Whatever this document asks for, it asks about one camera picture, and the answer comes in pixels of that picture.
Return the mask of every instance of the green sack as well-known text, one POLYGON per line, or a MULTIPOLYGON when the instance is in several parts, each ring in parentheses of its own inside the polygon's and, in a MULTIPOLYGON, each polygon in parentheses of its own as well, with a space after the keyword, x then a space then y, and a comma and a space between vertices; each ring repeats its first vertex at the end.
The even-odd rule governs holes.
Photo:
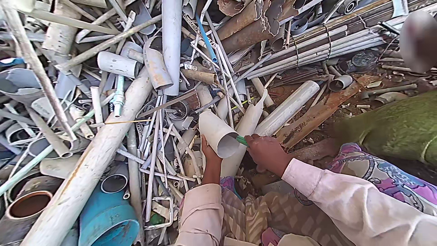
POLYGON ((373 155, 437 167, 437 91, 345 119, 336 132, 342 143, 358 143, 373 155))

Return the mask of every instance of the blue pvc pipe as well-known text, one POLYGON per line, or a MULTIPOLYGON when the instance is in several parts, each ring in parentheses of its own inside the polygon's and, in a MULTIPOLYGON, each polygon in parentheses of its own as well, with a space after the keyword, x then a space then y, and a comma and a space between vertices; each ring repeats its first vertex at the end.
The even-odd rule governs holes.
POLYGON ((79 246, 131 246, 140 230, 124 192, 104 193, 99 183, 80 213, 79 246))
POLYGON ((202 23, 201 23, 200 18, 197 14, 196 14, 196 20, 197 20, 197 24, 199 25, 199 30, 200 30, 200 33, 202 34, 203 41, 205 41, 206 48, 208 49, 209 55, 211 56, 211 60, 213 62, 217 62, 217 57, 215 56, 215 53, 212 50, 211 43, 209 42, 209 39, 206 36, 206 32, 203 29, 202 23))

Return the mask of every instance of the human hand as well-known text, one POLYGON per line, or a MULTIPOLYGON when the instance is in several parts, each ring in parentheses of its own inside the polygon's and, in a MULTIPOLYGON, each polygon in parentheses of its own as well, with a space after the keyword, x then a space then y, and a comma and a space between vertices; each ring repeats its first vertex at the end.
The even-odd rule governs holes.
POLYGON ((249 147, 247 151, 253 161, 264 169, 282 177, 292 157, 281 147, 274 137, 260 137, 258 134, 245 136, 249 147))
POLYGON ((222 158, 220 158, 216 152, 212 149, 212 147, 206 141, 205 135, 201 135, 202 139, 202 152, 206 157, 206 164, 222 164, 222 158))
POLYGON ((206 157, 206 167, 203 171, 202 184, 220 184, 220 170, 222 169, 222 160, 206 141, 205 135, 202 138, 202 152, 206 157))

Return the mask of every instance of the white sleeve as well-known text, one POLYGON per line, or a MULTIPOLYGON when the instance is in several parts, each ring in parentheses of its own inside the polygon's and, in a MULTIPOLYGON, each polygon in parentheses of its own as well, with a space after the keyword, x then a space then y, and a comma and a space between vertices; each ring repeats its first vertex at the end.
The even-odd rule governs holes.
POLYGON ((321 208, 357 246, 435 246, 437 217, 381 193, 367 180, 297 159, 282 179, 321 208))

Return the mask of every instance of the bundle of pipes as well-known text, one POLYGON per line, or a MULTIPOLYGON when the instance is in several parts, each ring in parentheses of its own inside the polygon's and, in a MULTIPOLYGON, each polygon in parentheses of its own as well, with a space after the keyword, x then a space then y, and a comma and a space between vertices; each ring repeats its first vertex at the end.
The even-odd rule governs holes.
MULTIPOLYGON (((267 88, 282 72, 385 44, 393 40, 386 28, 400 30, 406 19, 392 16, 390 0, 337 18, 334 12, 348 14, 354 6, 54 1, 0 1, 0 25, 10 30, 0 33, 0 53, 11 58, 0 61, 6 67, 0 144, 12 158, 0 168, 6 201, 0 228, 9 228, 3 234, 26 228, 0 237, 0 244, 144 245, 153 239, 155 233, 145 233, 150 230, 158 230, 159 243, 173 243, 166 230, 184 194, 202 182, 201 134, 223 158, 221 177, 235 176, 246 152, 238 136, 274 135, 328 87, 300 81, 275 105, 267 88), (213 9, 226 17, 220 20, 213 9), (35 190, 35 183, 44 185, 35 190), (28 209, 19 204, 36 198, 43 201, 38 211, 16 219, 17 208, 28 209), (120 221, 102 219, 113 213, 120 221), (120 226, 125 236, 117 233, 120 226)), ((434 14, 436 1, 410 0, 408 7, 434 14)))

